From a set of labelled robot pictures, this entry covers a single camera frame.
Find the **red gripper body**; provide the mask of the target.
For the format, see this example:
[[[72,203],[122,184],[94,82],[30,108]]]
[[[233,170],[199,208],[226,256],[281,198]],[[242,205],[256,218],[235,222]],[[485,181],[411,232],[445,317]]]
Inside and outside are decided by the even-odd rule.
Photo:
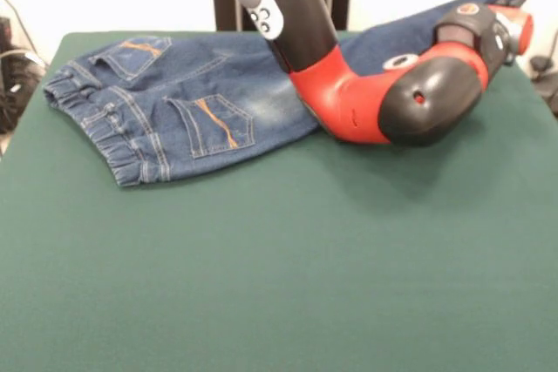
[[[534,20],[531,14],[522,9],[489,5],[497,20],[507,32],[507,45],[511,54],[521,56],[530,45],[534,32]]]

